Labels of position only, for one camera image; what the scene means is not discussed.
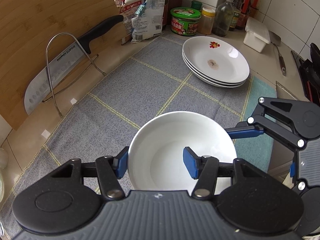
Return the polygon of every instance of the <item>knife handle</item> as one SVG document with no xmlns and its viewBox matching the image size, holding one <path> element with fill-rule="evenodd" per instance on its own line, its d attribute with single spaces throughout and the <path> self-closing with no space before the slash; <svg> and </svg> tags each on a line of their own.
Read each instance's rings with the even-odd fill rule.
<svg viewBox="0 0 320 240">
<path fill-rule="evenodd" d="M 91 50 L 89 47 L 90 41 L 102 36 L 106 32 L 108 32 L 113 26 L 115 26 L 117 23 L 123 21 L 122 15 L 114 15 L 109 17 L 108 19 L 103 20 L 99 24 L 97 24 L 95 27 L 87 31 L 85 34 L 83 34 L 78 41 L 80 42 L 81 46 L 84 48 L 84 50 L 91 54 Z"/>
<path fill-rule="evenodd" d="M 284 59 L 282 56 L 279 56 L 279 62 L 280 62 L 281 72 L 285 76 L 287 74 L 287 69 L 285 67 Z"/>
</svg>

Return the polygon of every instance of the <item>black knife handle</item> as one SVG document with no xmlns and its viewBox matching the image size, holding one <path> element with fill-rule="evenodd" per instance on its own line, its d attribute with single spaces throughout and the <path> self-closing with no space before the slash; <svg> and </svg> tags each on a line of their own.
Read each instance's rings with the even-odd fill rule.
<svg viewBox="0 0 320 240">
<path fill-rule="evenodd" d="M 91 50 L 89 47 L 90 41 L 102 36 L 106 32 L 108 32 L 113 26 L 115 26 L 117 23 L 123 21 L 122 15 L 114 15 L 109 17 L 108 19 L 103 20 L 99 24 L 97 24 L 95 27 L 87 31 L 85 34 L 83 34 L 78 41 L 80 42 L 81 46 L 84 48 L 84 50 L 91 54 Z"/>
</svg>

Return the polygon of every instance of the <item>food package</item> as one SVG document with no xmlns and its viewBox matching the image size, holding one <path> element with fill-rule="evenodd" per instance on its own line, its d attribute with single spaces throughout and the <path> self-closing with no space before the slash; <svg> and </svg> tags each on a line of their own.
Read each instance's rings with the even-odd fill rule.
<svg viewBox="0 0 320 240">
<path fill-rule="evenodd" d="M 144 11 L 131 19 L 134 28 L 132 43 L 146 40 L 162 33 L 162 17 L 165 0 L 146 0 Z"/>
</svg>

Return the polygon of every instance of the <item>yellow lid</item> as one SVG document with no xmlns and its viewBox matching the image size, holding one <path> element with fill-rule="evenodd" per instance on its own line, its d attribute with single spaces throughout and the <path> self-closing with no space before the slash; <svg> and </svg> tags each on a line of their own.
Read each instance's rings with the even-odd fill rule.
<svg viewBox="0 0 320 240">
<path fill-rule="evenodd" d="M 216 11 L 213 9 L 207 9 L 207 8 L 202 8 L 202 12 L 203 15 L 207 15 L 210 17 L 214 17 L 216 15 Z"/>
</svg>

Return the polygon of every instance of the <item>green jar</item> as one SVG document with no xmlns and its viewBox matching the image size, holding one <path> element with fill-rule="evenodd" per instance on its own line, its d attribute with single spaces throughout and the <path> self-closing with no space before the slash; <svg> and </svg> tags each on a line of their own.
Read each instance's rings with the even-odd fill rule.
<svg viewBox="0 0 320 240">
<path fill-rule="evenodd" d="M 196 34 L 201 18 L 200 11 L 188 7 L 177 7 L 171 9 L 170 13 L 172 15 L 171 30 L 174 33 L 182 36 Z"/>
</svg>

